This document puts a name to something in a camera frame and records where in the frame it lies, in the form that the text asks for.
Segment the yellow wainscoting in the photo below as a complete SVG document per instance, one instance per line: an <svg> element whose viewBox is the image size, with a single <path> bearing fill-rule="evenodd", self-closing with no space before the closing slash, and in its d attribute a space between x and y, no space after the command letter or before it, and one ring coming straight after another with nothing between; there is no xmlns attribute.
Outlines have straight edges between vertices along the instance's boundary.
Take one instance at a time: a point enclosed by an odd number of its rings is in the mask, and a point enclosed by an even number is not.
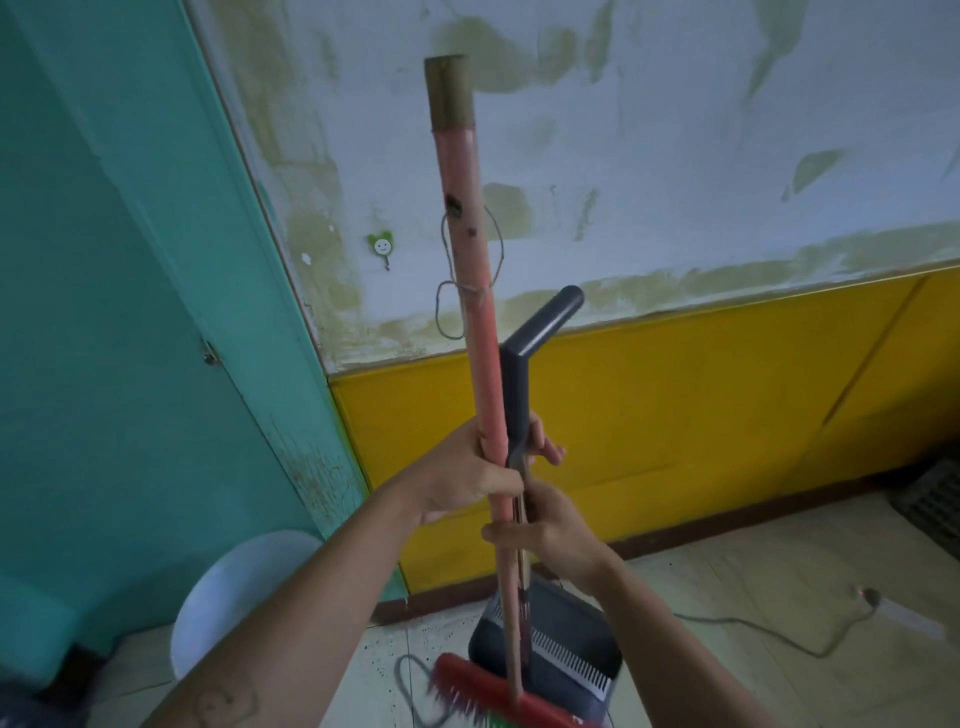
<svg viewBox="0 0 960 728"><path fill-rule="evenodd" d="M568 456L535 472L570 493L605 540L777 496L917 281L559 336L531 363L531 401ZM462 354L331 386L373 487L472 413ZM492 571L478 533L486 521L476 506L420 529L400 558L410 590Z"/></svg>
<svg viewBox="0 0 960 728"><path fill-rule="evenodd" d="M960 437L960 270L914 294L817 434L787 490L916 462Z"/></svg>

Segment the red broom head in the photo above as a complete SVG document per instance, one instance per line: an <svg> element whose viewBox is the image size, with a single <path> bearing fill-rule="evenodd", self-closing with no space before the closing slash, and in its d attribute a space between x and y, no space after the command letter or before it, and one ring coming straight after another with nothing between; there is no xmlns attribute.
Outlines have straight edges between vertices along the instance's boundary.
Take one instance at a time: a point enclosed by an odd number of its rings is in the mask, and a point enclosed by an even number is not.
<svg viewBox="0 0 960 728"><path fill-rule="evenodd" d="M589 728L595 725L584 723L529 692L525 692L519 702L514 702L506 680L449 652L438 657L433 666L430 691L448 707L478 725L488 717L522 728Z"/></svg>

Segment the broom handle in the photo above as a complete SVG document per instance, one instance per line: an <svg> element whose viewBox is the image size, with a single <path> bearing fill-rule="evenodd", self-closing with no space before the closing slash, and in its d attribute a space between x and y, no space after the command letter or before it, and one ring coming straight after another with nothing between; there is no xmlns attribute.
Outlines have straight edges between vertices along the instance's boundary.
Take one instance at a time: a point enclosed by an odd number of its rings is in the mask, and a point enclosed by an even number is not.
<svg viewBox="0 0 960 728"><path fill-rule="evenodd" d="M483 226L484 202L469 62L466 56L427 59L424 73L481 444L484 457L504 466L507 462L507 423L493 292L490 289L490 259ZM490 496L490 511L494 521L512 521L512 499ZM519 573L515 549L496 550L496 575L503 607L507 681L511 695L519 699L523 688L520 682Z"/></svg>

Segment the tiled floor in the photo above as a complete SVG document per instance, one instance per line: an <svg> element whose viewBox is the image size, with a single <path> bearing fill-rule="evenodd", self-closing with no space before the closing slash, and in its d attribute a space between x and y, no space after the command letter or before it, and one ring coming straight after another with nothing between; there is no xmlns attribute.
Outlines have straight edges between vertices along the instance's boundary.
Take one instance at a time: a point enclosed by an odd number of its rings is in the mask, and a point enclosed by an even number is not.
<svg viewBox="0 0 960 728"><path fill-rule="evenodd" d="M877 615L828 659L814 660L740 626L691 624L727 668L790 726L960 725L960 563L904 521L880 495L849 500L636 559L631 566L670 606L691 615L737 616L821 647L855 613L855 587L884 595L948 629L937 642ZM481 604L405 625L371 627L350 662L324 728L416 728L396 682L412 690L428 723L440 715L424 695L441 652L465 655ZM90 726L139 725L173 685L169 628L127 638L104 670ZM649 725L624 668L610 709L615 728ZM445 728L467 723L451 719Z"/></svg>

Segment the hand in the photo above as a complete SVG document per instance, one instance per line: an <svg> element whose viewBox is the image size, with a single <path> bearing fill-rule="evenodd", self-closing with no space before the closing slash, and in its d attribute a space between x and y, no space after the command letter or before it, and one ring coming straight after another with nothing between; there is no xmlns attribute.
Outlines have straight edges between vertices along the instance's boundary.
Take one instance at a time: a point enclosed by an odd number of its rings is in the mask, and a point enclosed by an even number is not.
<svg viewBox="0 0 960 728"><path fill-rule="evenodd" d="M563 462L565 450L550 441L543 423L533 412L530 413L529 442L530 454L542 455L551 465ZM396 478L409 483L418 500L421 523L433 522L491 494L512 497L523 493L523 480L517 471L484 459L475 419L457 427Z"/></svg>
<svg viewBox="0 0 960 728"><path fill-rule="evenodd" d="M619 557L593 534L566 495L542 480L530 480L526 490L531 522L488 523L480 534L494 546L532 551L562 579L592 594L605 567Z"/></svg>

